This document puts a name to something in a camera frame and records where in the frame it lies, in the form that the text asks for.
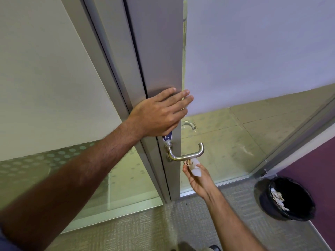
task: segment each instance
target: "sticker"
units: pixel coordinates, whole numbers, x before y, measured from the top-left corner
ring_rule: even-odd
[[[167,140],[171,140],[171,139],[172,139],[172,131],[169,134],[163,136],[163,141],[167,141]]]

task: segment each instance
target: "white tissue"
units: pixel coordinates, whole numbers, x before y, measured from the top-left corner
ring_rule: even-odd
[[[188,164],[188,168],[191,170],[194,176],[201,177],[201,169],[197,166],[197,164],[200,164],[199,160],[191,159],[190,164]]]

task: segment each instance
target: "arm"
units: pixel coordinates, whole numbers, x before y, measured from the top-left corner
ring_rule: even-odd
[[[215,186],[207,169],[200,164],[197,166],[201,168],[201,177],[193,176],[186,165],[183,172],[193,190],[205,200],[222,248],[227,251],[265,251]]]
[[[43,250],[85,206],[104,177],[145,136],[167,135],[193,97],[170,88],[137,105],[112,133],[0,212],[4,235],[23,250]]]

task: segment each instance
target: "crumpled paper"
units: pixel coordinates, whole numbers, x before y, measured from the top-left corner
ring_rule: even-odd
[[[191,173],[194,176],[201,177],[201,169],[197,166],[197,164],[200,164],[199,160],[197,159],[188,159],[184,161],[184,164],[187,165],[187,167],[191,170]]]

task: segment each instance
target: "gray carpet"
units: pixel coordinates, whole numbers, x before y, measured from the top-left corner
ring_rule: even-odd
[[[221,188],[223,194],[269,250],[329,250],[310,222],[278,221],[255,197],[261,185],[248,179]],[[220,246],[206,204],[197,196],[61,234],[48,250],[201,250]]]

